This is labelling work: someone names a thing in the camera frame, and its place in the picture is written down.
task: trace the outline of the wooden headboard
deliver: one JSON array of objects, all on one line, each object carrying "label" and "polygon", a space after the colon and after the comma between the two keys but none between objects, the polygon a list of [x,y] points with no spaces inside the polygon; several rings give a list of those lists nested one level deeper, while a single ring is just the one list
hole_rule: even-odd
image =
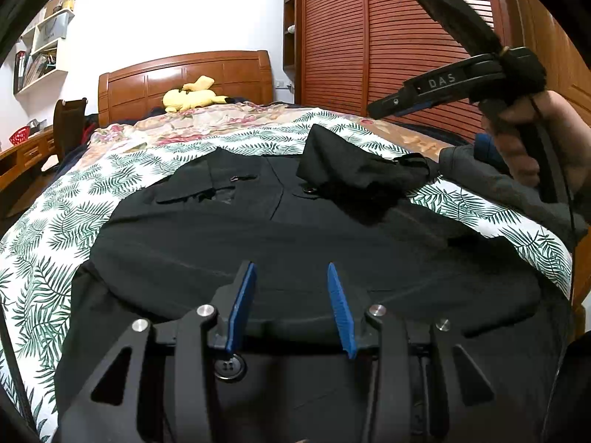
[{"label": "wooden headboard", "polygon": [[273,77],[266,50],[210,51],[169,56],[128,66],[99,77],[99,124],[140,119],[162,107],[168,90],[207,75],[218,95],[243,97],[253,103],[273,101]]}]

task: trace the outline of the red plastic basket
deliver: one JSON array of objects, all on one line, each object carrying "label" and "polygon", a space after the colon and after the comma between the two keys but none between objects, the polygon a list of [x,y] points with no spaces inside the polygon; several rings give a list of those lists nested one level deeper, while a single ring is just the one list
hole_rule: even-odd
[{"label": "red plastic basket", "polygon": [[23,128],[19,128],[17,131],[15,131],[14,134],[8,138],[8,140],[12,144],[17,145],[19,143],[23,143],[23,141],[26,141],[27,138],[29,138],[30,133],[31,129],[28,126],[23,126]]}]

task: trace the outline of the gray folded clothing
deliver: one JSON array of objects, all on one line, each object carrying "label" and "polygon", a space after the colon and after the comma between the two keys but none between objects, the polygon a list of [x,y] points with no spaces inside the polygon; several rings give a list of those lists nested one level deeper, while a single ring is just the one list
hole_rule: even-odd
[{"label": "gray folded clothing", "polygon": [[560,238],[569,251],[587,234],[584,218],[574,214],[574,237],[568,206],[544,203],[534,188],[529,188],[503,175],[489,164],[474,159],[471,144],[444,148],[439,154],[439,172],[486,199],[501,203],[545,226]]}]

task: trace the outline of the yellow stuffed animal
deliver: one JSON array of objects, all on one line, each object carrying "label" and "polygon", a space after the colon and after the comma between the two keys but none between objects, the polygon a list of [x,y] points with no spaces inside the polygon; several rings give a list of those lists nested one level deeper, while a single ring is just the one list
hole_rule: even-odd
[{"label": "yellow stuffed animal", "polygon": [[227,97],[218,97],[212,90],[209,90],[214,82],[213,78],[203,75],[195,83],[183,85],[182,90],[167,91],[162,98],[164,108],[168,113],[176,113],[198,106],[208,106],[212,103],[226,103]]}]

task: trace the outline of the louvered door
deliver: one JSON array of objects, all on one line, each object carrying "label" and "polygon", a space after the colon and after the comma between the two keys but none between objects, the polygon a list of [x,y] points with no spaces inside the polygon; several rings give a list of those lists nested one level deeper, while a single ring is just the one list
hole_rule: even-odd
[{"label": "louvered door", "polygon": [[[466,0],[492,25],[490,0]],[[365,115],[368,102],[404,80],[468,55],[415,0],[305,0],[302,103]],[[451,130],[468,139],[481,115],[467,102],[393,121]]]},{"label": "louvered door", "polygon": [[363,0],[304,0],[302,102],[360,114]]}]

